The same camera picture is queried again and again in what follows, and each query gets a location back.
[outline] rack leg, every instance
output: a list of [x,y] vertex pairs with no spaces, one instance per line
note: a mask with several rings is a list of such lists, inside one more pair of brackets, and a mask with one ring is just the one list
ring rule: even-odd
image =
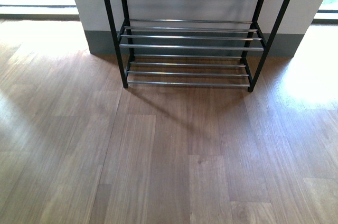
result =
[[[264,0],[258,0],[256,8],[255,8],[255,12],[253,13],[253,17],[252,17],[252,24],[250,25],[250,29],[254,29],[255,28],[255,23],[258,21],[258,17],[260,14],[260,11],[263,7],[263,3]],[[254,33],[249,32],[247,35],[247,38],[252,38],[254,36]],[[246,41],[244,47],[248,48],[250,47],[251,42],[250,41]],[[242,52],[242,59],[240,60],[240,63],[244,63],[244,58],[246,58],[248,55],[248,51],[243,51]]]
[[[123,15],[127,22],[126,26],[130,26],[130,20],[129,20],[129,10],[128,10],[128,3],[127,0],[121,0],[122,2],[122,9],[123,9]],[[127,34],[131,35],[132,31],[130,29],[127,29]],[[128,38],[128,44],[133,44],[133,39]],[[134,48],[129,48],[129,60],[134,61],[135,60],[135,52]]]
[[258,64],[256,73],[255,73],[255,76],[253,77],[252,83],[250,84],[250,87],[248,88],[249,92],[252,92],[254,90],[254,87],[255,87],[255,85],[257,83],[257,80],[258,80],[258,77],[260,75],[260,72],[262,71],[263,65],[265,63],[266,57],[269,54],[269,51],[270,51],[271,46],[272,46],[272,44],[274,42],[274,39],[275,39],[276,34],[277,34],[277,31],[279,29],[279,26],[281,24],[281,21],[282,21],[284,15],[285,15],[285,12],[286,12],[286,9],[287,9],[289,3],[290,3],[290,0],[284,0],[283,4],[281,5],[280,11],[278,13],[278,16],[277,16],[277,19],[276,19],[276,22],[275,22],[275,25],[273,27],[273,30],[271,32],[271,35],[270,35],[269,40],[267,42],[267,45],[266,45],[266,47],[264,49],[263,55],[262,55],[262,57],[261,57],[261,59],[259,61],[259,64]]
[[108,16],[111,37],[112,37],[114,47],[115,47],[115,53],[116,53],[118,68],[121,74],[123,87],[128,88],[127,78],[124,72],[124,66],[123,66],[123,61],[122,61],[122,56],[121,56],[121,50],[119,47],[119,41],[118,41],[117,34],[116,34],[116,28],[115,28],[114,16],[112,14],[112,9],[111,9],[111,3],[110,3],[110,0],[104,0],[104,1],[105,1],[105,7],[107,11],[107,16]]

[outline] chrome bar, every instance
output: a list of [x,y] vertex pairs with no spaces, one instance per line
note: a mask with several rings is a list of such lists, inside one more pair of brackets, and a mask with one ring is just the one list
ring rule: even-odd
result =
[[209,20],[174,20],[174,19],[129,19],[130,22],[187,22],[187,23],[238,23],[238,24],[251,24],[252,21],[209,21]]
[[151,63],[151,62],[130,62],[136,66],[174,66],[174,67],[224,67],[224,68],[245,68],[243,64],[188,64],[188,63]]
[[117,34],[118,43],[121,42],[121,39],[122,39],[121,36],[122,36],[122,35],[124,34],[124,32],[125,32],[125,26],[126,26],[126,24],[127,24],[127,20],[124,19],[124,20],[123,20],[123,23],[122,23],[122,25],[121,25],[120,31],[119,31],[118,34]]
[[202,27],[141,27],[141,26],[125,26],[125,29],[130,30],[177,30],[177,31],[210,31],[210,32],[223,32],[223,33],[248,33],[257,32],[257,29],[213,29]]
[[160,76],[202,76],[202,77],[248,77],[248,74],[229,73],[194,73],[194,72],[142,72],[129,71],[131,74],[160,75]]
[[128,84],[153,84],[153,85],[169,85],[169,86],[203,86],[203,87],[241,87],[248,88],[248,84],[217,84],[217,83],[187,83],[187,82],[156,82],[156,81],[128,81]]
[[136,58],[192,58],[192,59],[241,59],[242,57],[232,56],[202,56],[202,55],[166,55],[166,54],[135,54]]
[[228,38],[221,36],[177,36],[177,35],[121,35],[124,38],[150,38],[150,39],[201,39],[201,40],[227,40],[227,41],[261,41],[262,38]]
[[258,22],[255,22],[255,23],[253,24],[253,27],[255,27],[255,28],[257,29],[257,35],[258,35],[258,37],[261,39],[260,42],[261,42],[261,44],[262,44],[262,47],[265,48],[267,42],[266,42],[266,40],[265,40],[265,37],[264,37],[264,35],[263,35],[262,30],[260,29],[260,26],[259,26]]
[[256,47],[227,47],[227,46],[184,46],[184,45],[150,45],[150,44],[120,44],[127,48],[165,48],[165,49],[197,49],[197,50],[225,50],[225,51],[264,51]]

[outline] rack shelf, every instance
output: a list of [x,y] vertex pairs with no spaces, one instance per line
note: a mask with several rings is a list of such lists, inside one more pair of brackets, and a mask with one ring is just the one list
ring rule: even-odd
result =
[[[110,0],[105,0],[124,87],[147,83],[245,87],[253,91],[289,1],[283,0],[266,40],[258,24],[264,0],[257,0],[251,21],[130,18],[127,0],[121,0],[124,22],[118,33]],[[129,50],[126,68],[121,58],[121,49],[125,48]],[[209,54],[217,51],[221,54]],[[253,76],[247,62],[249,51],[261,54]]]

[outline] laminate floor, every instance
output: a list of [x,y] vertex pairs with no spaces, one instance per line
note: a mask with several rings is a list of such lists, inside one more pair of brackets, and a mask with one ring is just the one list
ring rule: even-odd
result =
[[248,93],[123,89],[81,23],[0,21],[0,223],[337,223],[337,30]]

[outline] metal rod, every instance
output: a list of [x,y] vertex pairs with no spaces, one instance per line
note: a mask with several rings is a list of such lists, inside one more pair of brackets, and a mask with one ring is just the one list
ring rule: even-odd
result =
[[258,22],[254,22],[253,27],[255,29],[257,29],[257,35],[260,38],[260,43],[262,44],[262,47],[265,48],[266,47],[266,40],[265,40],[265,37],[263,35],[262,30],[260,29],[260,26],[258,25]]
[[127,83],[127,78],[126,78],[126,75],[125,75],[125,72],[124,72],[124,66],[123,66],[123,61],[122,61],[122,57],[121,57],[119,42],[118,42],[118,38],[117,38],[117,35],[116,35],[114,16],[112,14],[110,0],[104,0],[104,2],[105,2],[106,11],[107,11],[110,32],[111,32],[112,40],[113,40],[114,47],[115,47],[116,58],[117,58],[117,62],[118,62],[118,68],[119,68],[121,78],[122,78],[123,87],[128,88],[128,83]]
[[250,72],[250,68],[249,68],[249,64],[248,64],[247,58],[243,58],[243,64],[245,65],[245,71],[247,72],[248,80],[249,80],[249,83],[251,85],[251,83],[252,83],[252,75],[251,75],[251,72]]
[[176,35],[121,35],[124,38],[150,39],[201,39],[201,40],[228,40],[228,41],[261,41],[261,38],[228,38],[222,36],[176,36]]
[[126,24],[127,24],[127,20],[124,19],[123,22],[122,22],[120,31],[119,31],[118,34],[117,34],[118,43],[121,42],[121,39],[122,39],[122,36],[121,36],[121,35],[123,35],[124,32],[125,32],[125,26],[126,26]]
[[[255,12],[253,13],[253,17],[252,17],[252,24],[250,26],[251,29],[255,28],[254,22],[258,21],[260,11],[263,7],[263,2],[264,2],[264,0],[258,0],[257,1]],[[247,38],[252,38],[253,35],[254,34],[252,32],[249,32],[248,35],[247,35]],[[244,47],[250,47],[250,42],[248,42],[248,41],[245,42]],[[246,58],[247,55],[248,55],[248,51],[242,52],[242,58]]]
[[129,71],[131,74],[144,75],[163,75],[163,76],[201,76],[201,77],[248,77],[248,74],[229,74],[229,73],[194,73],[194,72],[143,72]]
[[129,19],[131,22],[187,22],[187,23],[238,23],[238,24],[251,24],[252,21],[210,21],[210,20],[174,20],[174,19]]
[[210,32],[223,32],[223,33],[247,33],[256,32],[255,29],[213,29],[201,27],[141,27],[141,26],[126,26],[125,29],[131,30],[177,30],[177,31],[210,31]]
[[184,46],[184,45],[152,45],[152,44],[120,44],[127,48],[163,48],[163,49],[196,49],[196,50],[225,50],[225,51],[263,51],[264,48],[255,47],[227,47],[227,46]]
[[126,71],[125,71],[125,75],[126,75],[127,80],[128,80],[129,70],[130,70],[130,66],[131,66],[130,62],[132,62],[133,59],[135,59],[135,58],[133,58],[131,55],[129,55],[128,63],[127,63]]
[[255,76],[252,79],[252,84],[250,84],[250,87],[248,88],[249,92],[252,92],[254,90],[254,87],[255,87],[255,85],[257,83],[257,80],[258,80],[258,77],[260,75],[260,72],[262,71],[262,68],[263,68],[263,65],[265,63],[266,57],[268,56],[269,51],[271,49],[271,46],[272,46],[272,44],[274,42],[274,39],[276,37],[276,34],[277,34],[277,31],[278,31],[279,26],[281,24],[281,21],[282,21],[284,15],[285,15],[285,12],[286,12],[287,6],[289,5],[289,2],[290,2],[290,0],[284,0],[283,1],[283,4],[282,4],[282,6],[280,8],[280,11],[278,13],[275,25],[273,27],[273,30],[272,30],[272,32],[270,34],[270,37],[269,37],[269,40],[267,42],[266,48],[265,48],[265,50],[263,52],[263,55],[262,55],[262,57],[261,57],[261,59],[259,61],[259,64],[258,64],[256,73],[255,73]]
[[241,59],[242,57],[232,57],[232,56],[210,56],[210,55],[166,55],[166,54],[135,54],[137,58],[148,58],[148,57],[158,57],[158,58],[192,58],[192,59]]
[[[129,19],[129,10],[128,10],[128,3],[127,3],[127,0],[121,0],[122,2],[122,9],[123,9],[123,15],[124,15],[124,19],[126,21],[126,26],[130,26],[130,21],[128,20]],[[128,35],[131,35],[132,34],[132,31],[130,29],[127,29],[127,34]],[[128,39],[128,44],[133,44],[133,39]],[[128,68],[130,67],[129,65],[129,62],[131,60],[134,60],[134,48],[132,47],[129,47],[129,59],[128,59],[128,65],[127,65],[127,70],[126,72],[128,71]]]
[[224,68],[245,68],[243,64],[188,64],[188,63],[151,63],[151,62],[131,62],[136,66],[174,66],[174,67],[224,67]]
[[187,83],[187,82],[156,82],[156,81],[128,81],[129,84],[152,84],[152,85],[170,85],[170,86],[195,86],[195,87],[250,87],[247,84],[216,84],[216,83]]

